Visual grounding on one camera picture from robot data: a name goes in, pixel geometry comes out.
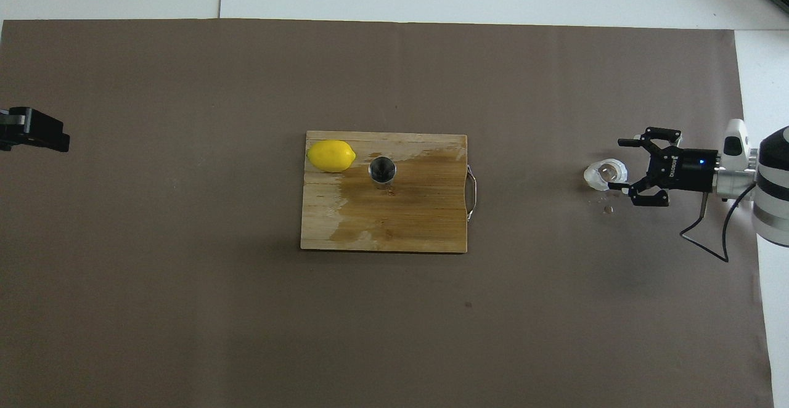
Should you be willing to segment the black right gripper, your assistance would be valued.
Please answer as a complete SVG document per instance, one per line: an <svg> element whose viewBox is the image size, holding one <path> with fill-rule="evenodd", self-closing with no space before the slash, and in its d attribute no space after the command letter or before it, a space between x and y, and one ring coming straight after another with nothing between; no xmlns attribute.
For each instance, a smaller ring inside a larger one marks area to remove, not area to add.
<svg viewBox="0 0 789 408"><path fill-rule="evenodd" d="M716 177L718 151L708 149L680 149L682 133L672 128L648 127L633 138L618 139L620 147L645 149L653 159L653 174L628 184L609 182L608 188L627 195L634 206L667 208L668 190L712 192ZM644 195L656 187L658 192Z"/></svg>

